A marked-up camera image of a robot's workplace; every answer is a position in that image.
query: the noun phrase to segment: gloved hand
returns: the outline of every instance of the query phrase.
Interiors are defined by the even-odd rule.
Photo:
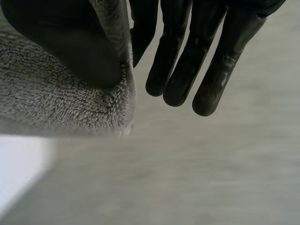
[[[134,20],[131,30],[134,66],[155,34],[158,0],[129,0]],[[285,0],[161,0],[164,33],[150,70],[146,91],[164,95],[168,105],[182,105],[225,16],[217,50],[193,100],[193,110],[211,115],[248,41]],[[192,8],[187,44],[171,75]]]
[[[89,0],[0,0],[7,21],[43,47],[74,75],[111,88],[120,81],[120,60]]]

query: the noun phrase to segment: black rubber glove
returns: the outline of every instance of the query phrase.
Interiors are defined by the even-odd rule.
[[[150,70],[146,91],[164,95],[168,105],[182,105],[225,16],[223,31],[210,67],[193,100],[193,110],[211,115],[247,42],[266,17],[285,0],[161,0],[164,33]],[[134,66],[137,65],[156,28],[158,0],[130,0],[134,27],[131,30]],[[171,75],[184,38],[192,8],[190,34]]]
[[[88,0],[1,0],[8,22],[43,47],[74,75],[111,88],[120,80],[120,60]]]

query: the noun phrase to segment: gray towel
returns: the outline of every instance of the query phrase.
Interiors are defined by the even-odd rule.
[[[113,90],[88,87],[53,56],[12,28],[0,12],[0,134],[127,134],[135,107],[125,0],[90,0],[118,55],[126,55]]]

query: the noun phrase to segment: gray floor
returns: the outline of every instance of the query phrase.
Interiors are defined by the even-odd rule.
[[[135,70],[135,131],[61,141],[56,168],[1,225],[298,225],[300,1],[244,51],[217,111],[165,105],[144,85],[162,33]]]

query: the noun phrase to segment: white surface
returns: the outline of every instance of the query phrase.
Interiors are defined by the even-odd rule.
[[[56,141],[0,136],[0,219],[53,163]]]

